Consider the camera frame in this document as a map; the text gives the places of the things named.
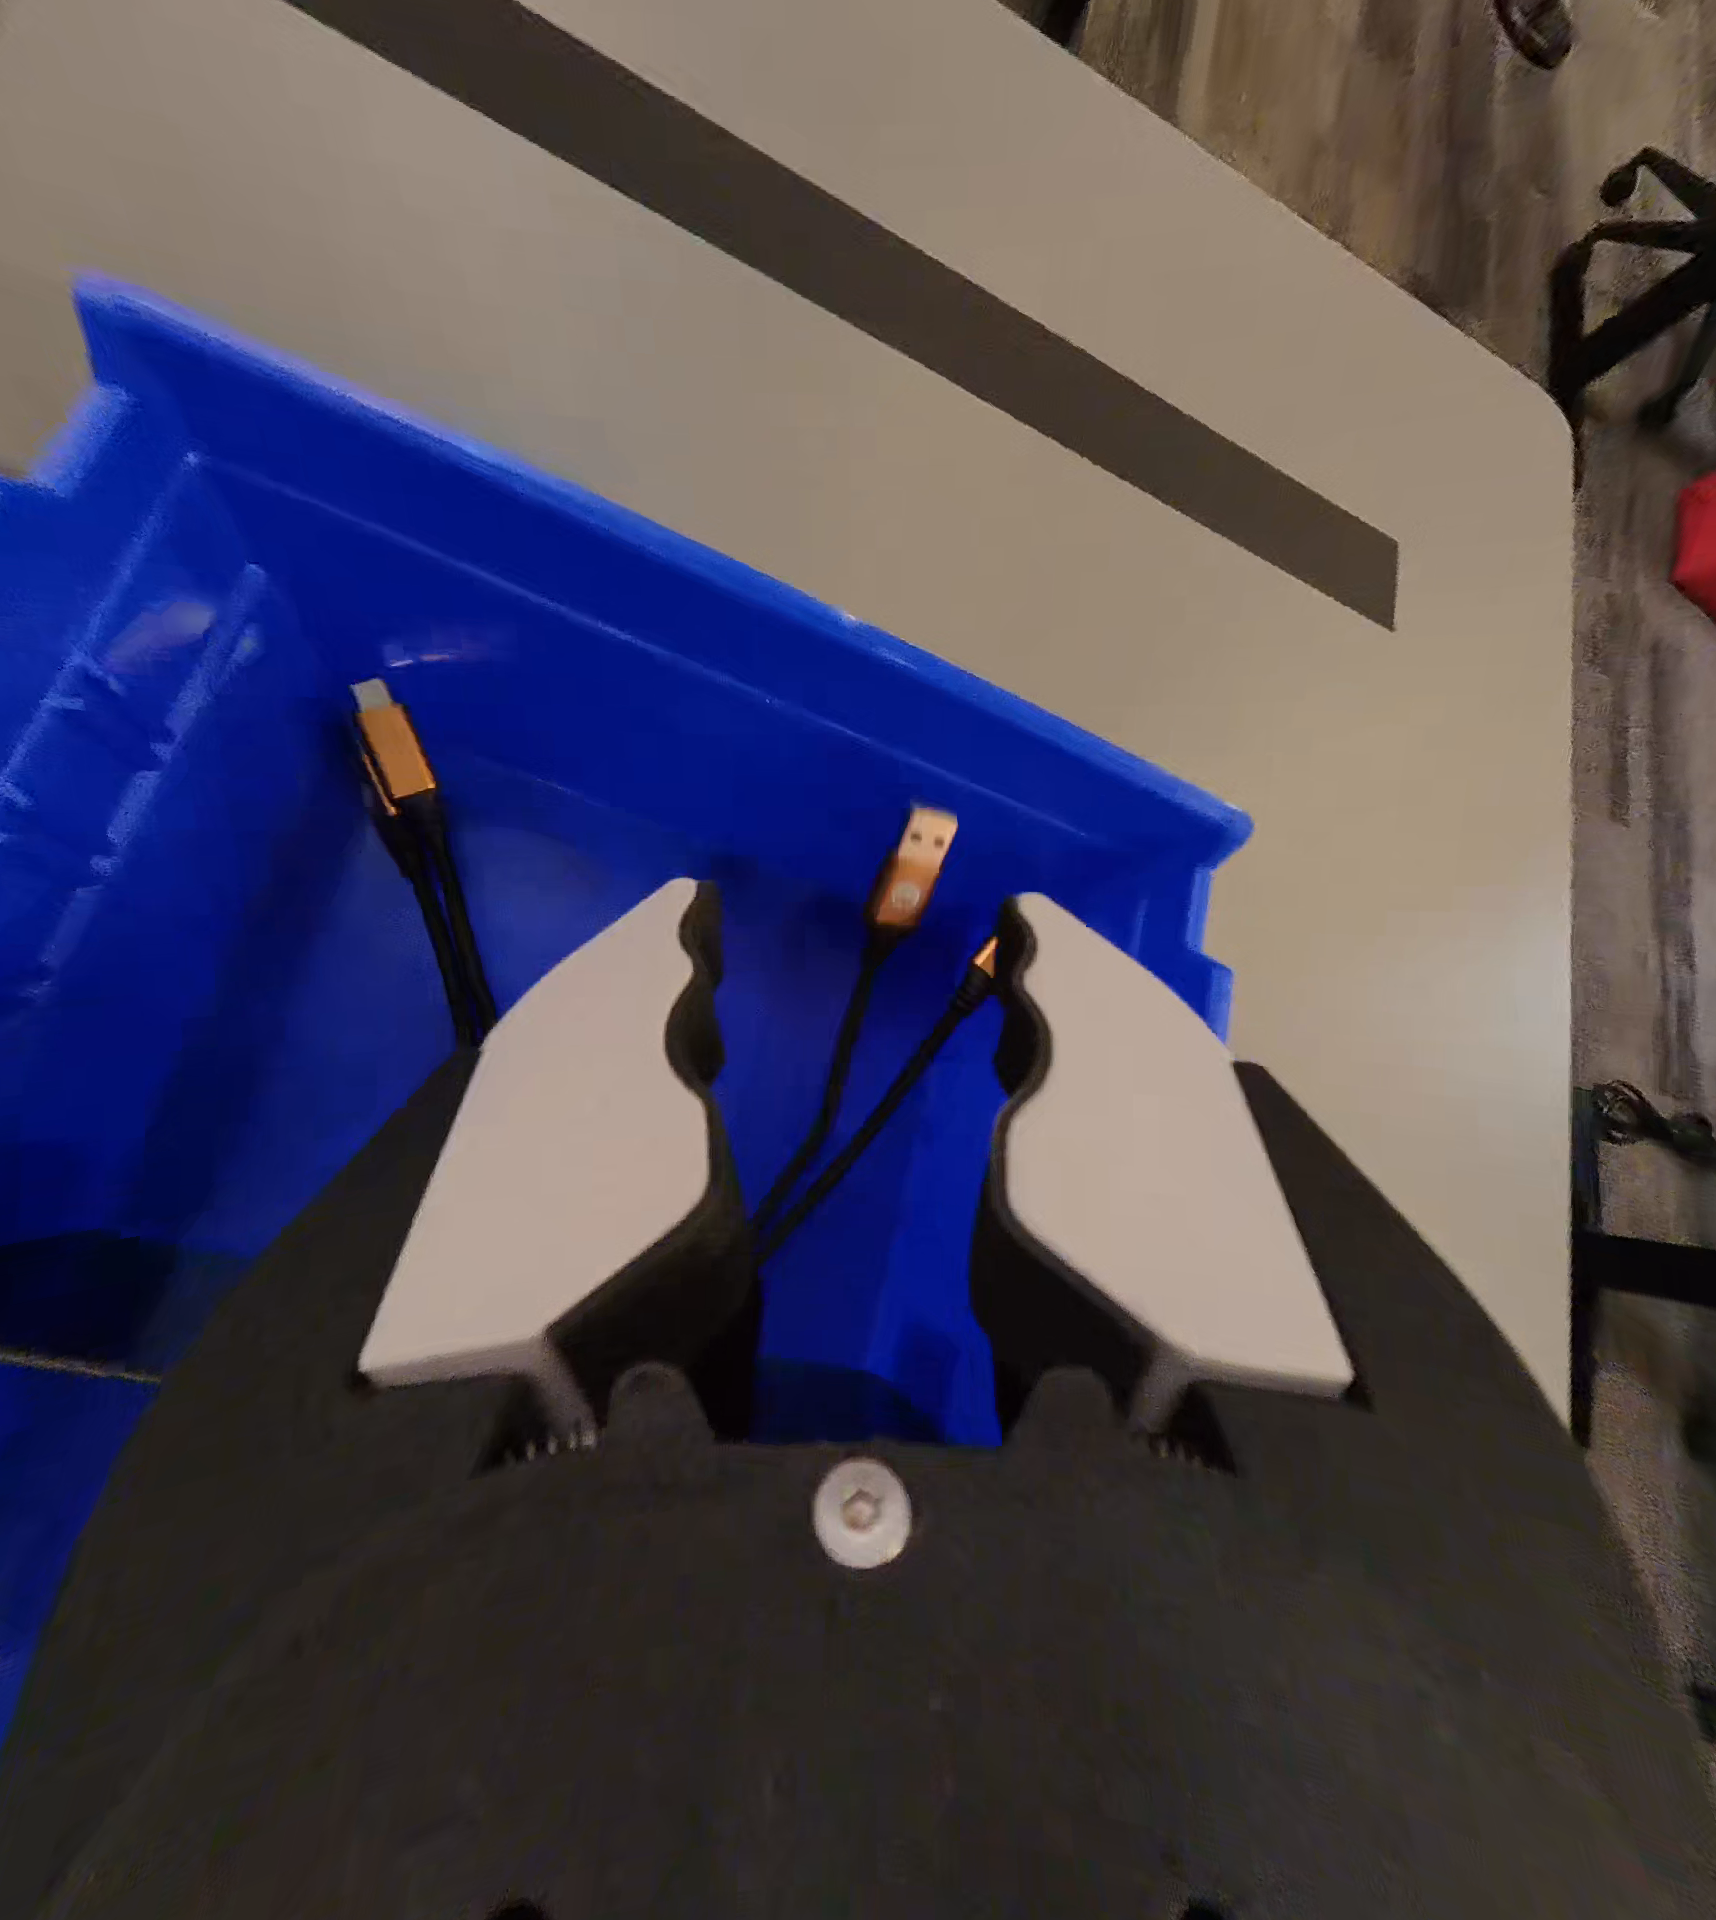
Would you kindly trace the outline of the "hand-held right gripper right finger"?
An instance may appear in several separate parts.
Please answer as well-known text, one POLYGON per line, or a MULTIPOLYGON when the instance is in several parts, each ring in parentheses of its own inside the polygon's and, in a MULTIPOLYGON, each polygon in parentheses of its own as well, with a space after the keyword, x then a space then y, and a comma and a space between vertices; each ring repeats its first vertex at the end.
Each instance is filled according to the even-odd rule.
POLYGON ((1042 891, 996 920, 968 1302, 999 1427, 1089 1372, 1124 1427, 1197 1386, 1340 1404, 1354 1360, 1234 1058, 1162 977, 1042 891))

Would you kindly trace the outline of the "black office chair base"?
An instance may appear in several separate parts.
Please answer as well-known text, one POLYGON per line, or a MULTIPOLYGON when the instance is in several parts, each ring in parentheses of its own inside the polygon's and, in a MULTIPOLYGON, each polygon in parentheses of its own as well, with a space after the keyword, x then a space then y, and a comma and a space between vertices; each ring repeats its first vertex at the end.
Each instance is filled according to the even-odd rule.
POLYGON ((1545 276, 1545 391, 1574 444, 1584 435, 1584 395, 1590 387, 1658 342, 1659 334, 1695 320, 1684 357, 1672 381, 1637 407, 1644 431, 1673 423, 1684 395, 1704 378, 1716 355, 1716 182, 1673 157, 1644 148, 1598 185, 1603 205, 1624 205, 1641 179, 1655 179, 1684 205, 1680 219, 1602 219, 1564 244, 1545 276), (1676 264, 1608 320, 1584 322, 1594 253, 1619 244, 1641 253, 1676 257, 1676 264))

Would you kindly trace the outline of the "blue plastic bin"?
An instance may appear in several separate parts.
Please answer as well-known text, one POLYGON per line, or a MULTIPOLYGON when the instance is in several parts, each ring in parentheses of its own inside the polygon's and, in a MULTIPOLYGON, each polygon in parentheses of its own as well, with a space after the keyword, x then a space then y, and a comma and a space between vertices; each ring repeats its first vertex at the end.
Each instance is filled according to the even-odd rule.
MULTIPOLYGON (((105 1758, 369 1517, 552 1447, 525 1379, 360 1348, 467 1055, 369 823, 353 689, 439 778, 496 1005, 676 877, 722 894, 719 1117, 755 1210, 862 899, 954 813, 854 1099, 1042 891, 1225 1033, 1212 793, 541 470, 78 285, 89 384, 0 476, 0 1799, 105 1758)), ((0 1918, 91 1811, 0 1838, 0 1918)))

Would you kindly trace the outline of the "black metal table frame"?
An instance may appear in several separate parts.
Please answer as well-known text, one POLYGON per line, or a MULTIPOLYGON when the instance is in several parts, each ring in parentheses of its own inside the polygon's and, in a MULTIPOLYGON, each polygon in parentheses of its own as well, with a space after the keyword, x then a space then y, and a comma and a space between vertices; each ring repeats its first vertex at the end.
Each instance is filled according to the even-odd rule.
POLYGON ((1716 1248, 1624 1236, 1602 1225, 1602 1151, 1651 1146, 1716 1178, 1716 1128, 1695 1112, 1662 1112, 1626 1082, 1570 1092, 1570 1437, 1590 1447, 1596 1402, 1596 1309, 1603 1294, 1716 1309, 1716 1248))

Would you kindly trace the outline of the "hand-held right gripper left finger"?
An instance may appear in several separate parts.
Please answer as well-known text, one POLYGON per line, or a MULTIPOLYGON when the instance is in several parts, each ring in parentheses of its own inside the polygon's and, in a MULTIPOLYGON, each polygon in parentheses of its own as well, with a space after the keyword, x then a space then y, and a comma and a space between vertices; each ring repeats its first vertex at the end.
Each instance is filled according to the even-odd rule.
POLYGON ((525 1379, 596 1432, 679 1372, 748 1432, 764 1294, 716 1082, 722 894, 673 877, 531 984, 479 1048, 360 1354, 378 1388, 525 1379))

